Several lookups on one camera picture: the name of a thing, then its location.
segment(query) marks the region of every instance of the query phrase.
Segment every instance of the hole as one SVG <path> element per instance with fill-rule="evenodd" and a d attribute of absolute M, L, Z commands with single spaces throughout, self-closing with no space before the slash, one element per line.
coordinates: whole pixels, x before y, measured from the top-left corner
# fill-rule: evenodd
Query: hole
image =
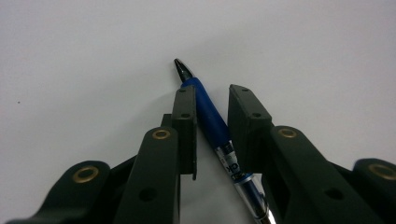
<path fill-rule="evenodd" d="M 84 166 L 74 173 L 73 180 L 78 184 L 87 183 L 95 179 L 97 175 L 99 175 L 98 168 L 91 165 Z"/>
<path fill-rule="evenodd" d="M 171 135 L 169 131 L 166 130 L 157 130 L 152 134 L 152 137 L 155 139 L 165 139 Z"/>
<path fill-rule="evenodd" d="M 344 194 L 341 192 L 339 189 L 331 188 L 331 189 L 326 189 L 324 193 L 331 199 L 334 200 L 343 200 L 344 199 Z"/>
<path fill-rule="evenodd" d="M 139 199 L 143 202 L 150 202 L 157 197 L 157 191 L 152 188 L 142 189 L 139 193 Z"/>
<path fill-rule="evenodd" d="M 382 164 L 371 164 L 369 165 L 369 170 L 378 176 L 381 176 L 387 180 L 396 180 L 396 171 L 392 170 L 390 167 Z"/>
<path fill-rule="evenodd" d="M 278 133 L 284 137 L 293 138 L 297 136 L 297 133 L 291 129 L 281 129 Z"/>

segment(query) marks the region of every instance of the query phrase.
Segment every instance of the white background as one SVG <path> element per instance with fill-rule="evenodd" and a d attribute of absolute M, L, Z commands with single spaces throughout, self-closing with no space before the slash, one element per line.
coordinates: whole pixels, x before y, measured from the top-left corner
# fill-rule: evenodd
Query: white background
<path fill-rule="evenodd" d="M 253 90 L 329 160 L 396 163 L 395 1 L 1 1 L 0 223 L 70 166 L 111 167 L 170 113 L 178 57 L 226 119 Z M 254 223 L 207 142 L 181 223 Z"/>

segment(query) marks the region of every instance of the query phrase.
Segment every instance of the pen grip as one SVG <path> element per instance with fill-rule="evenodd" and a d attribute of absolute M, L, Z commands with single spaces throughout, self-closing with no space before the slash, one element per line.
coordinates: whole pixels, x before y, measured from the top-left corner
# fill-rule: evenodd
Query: pen grip
<path fill-rule="evenodd" d="M 195 87 L 198 122 L 210 146 L 216 148 L 228 144 L 231 139 L 228 127 L 207 95 L 204 86 L 197 77 L 192 77 L 184 81 L 181 87 L 190 85 Z"/>

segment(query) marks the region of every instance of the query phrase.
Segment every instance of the ballpoint pen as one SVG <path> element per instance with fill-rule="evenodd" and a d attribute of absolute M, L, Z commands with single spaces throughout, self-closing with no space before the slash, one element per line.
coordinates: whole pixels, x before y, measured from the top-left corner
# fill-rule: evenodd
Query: ballpoint pen
<path fill-rule="evenodd" d="M 197 117 L 200 127 L 210 146 L 215 149 L 239 195 L 257 223 L 270 223 L 268 204 L 265 200 L 262 185 L 254 174 L 246 174 L 241 171 L 233 150 L 228 127 L 207 95 L 204 86 L 181 60 L 175 59 L 175 66 L 182 81 L 181 87 L 190 85 L 195 87 Z"/>

